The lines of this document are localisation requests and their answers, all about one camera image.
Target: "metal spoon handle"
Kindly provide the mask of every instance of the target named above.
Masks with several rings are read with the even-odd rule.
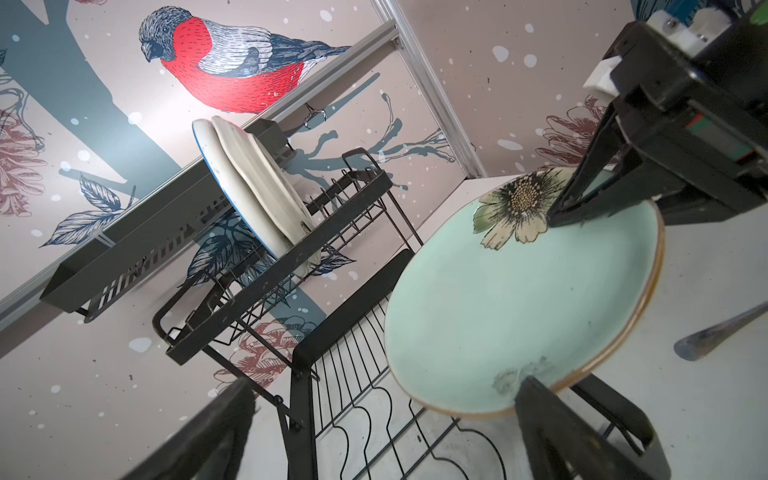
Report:
[[[766,311],[768,311],[768,301],[740,313],[732,319],[724,320],[715,326],[678,340],[674,344],[674,351],[683,360],[690,360],[691,362],[698,360]]]

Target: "white plate with blue rim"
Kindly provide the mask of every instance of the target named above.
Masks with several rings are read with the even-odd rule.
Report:
[[[293,245],[298,244],[315,228],[315,221],[282,169],[252,134],[222,117],[214,116],[211,120],[237,173],[277,228]],[[318,265],[320,252],[315,252],[307,262]]]
[[[547,210],[573,172],[501,185],[411,259],[384,325],[389,368],[411,397],[456,416],[510,412],[527,376],[558,391],[626,340],[659,277],[664,222],[644,201],[548,228]]]
[[[192,122],[192,132],[210,172],[243,221],[275,258],[285,255],[293,245],[277,228],[256,195],[237,173],[221,146],[214,125],[201,118]]]

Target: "bullfinch illustration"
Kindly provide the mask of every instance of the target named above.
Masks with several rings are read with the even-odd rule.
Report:
[[[349,47],[330,47],[194,17],[179,7],[152,12],[139,28],[147,61],[163,66],[199,101],[217,110],[259,114],[301,83],[318,62]]]

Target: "red bird belly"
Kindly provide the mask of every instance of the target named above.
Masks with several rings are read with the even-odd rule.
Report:
[[[174,32],[176,59],[163,66],[199,101],[217,110],[259,114],[299,84],[303,63],[248,78],[211,75],[197,65],[210,51],[205,24],[191,18]]]

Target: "mint green oval plate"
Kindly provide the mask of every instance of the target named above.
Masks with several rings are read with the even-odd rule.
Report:
[[[454,415],[508,412],[528,375],[563,389],[626,339],[659,276],[664,222],[646,201],[548,229],[573,170],[518,177],[471,202],[403,271],[384,337],[411,397]]]

